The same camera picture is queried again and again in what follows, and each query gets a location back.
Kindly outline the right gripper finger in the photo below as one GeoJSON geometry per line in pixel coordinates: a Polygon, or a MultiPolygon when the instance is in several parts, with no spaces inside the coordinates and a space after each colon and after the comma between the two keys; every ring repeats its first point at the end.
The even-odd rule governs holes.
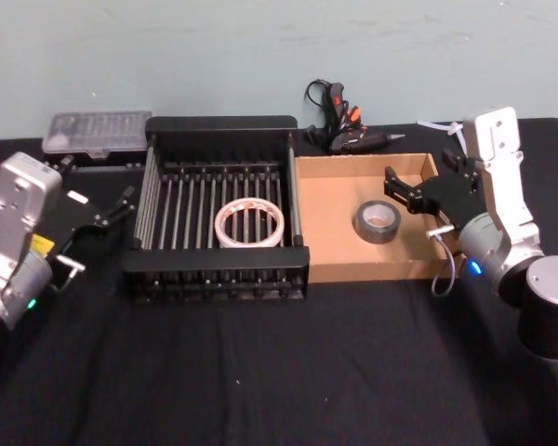
{"type": "Polygon", "coordinates": [[[445,148],[442,152],[442,161],[447,167],[462,177],[470,180],[477,180],[479,178],[475,160],[466,156],[463,152],[445,148]]]}
{"type": "Polygon", "coordinates": [[[400,179],[391,166],[384,170],[384,194],[405,206],[410,214],[427,214],[423,196],[400,179]]]}

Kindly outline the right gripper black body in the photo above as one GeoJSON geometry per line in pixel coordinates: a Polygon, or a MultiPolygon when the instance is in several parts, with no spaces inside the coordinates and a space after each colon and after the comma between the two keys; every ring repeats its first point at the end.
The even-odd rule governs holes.
{"type": "Polygon", "coordinates": [[[431,177],[418,185],[423,214],[439,216],[456,229],[463,229],[473,218],[486,212],[478,190],[467,177],[431,177]]]}

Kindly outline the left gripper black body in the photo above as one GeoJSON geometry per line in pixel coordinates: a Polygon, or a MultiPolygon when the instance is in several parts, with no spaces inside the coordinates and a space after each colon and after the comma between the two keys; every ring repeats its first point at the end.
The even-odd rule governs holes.
{"type": "Polygon", "coordinates": [[[73,190],[63,191],[33,229],[29,251],[48,263],[88,236],[105,235],[104,212],[73,190]]]}

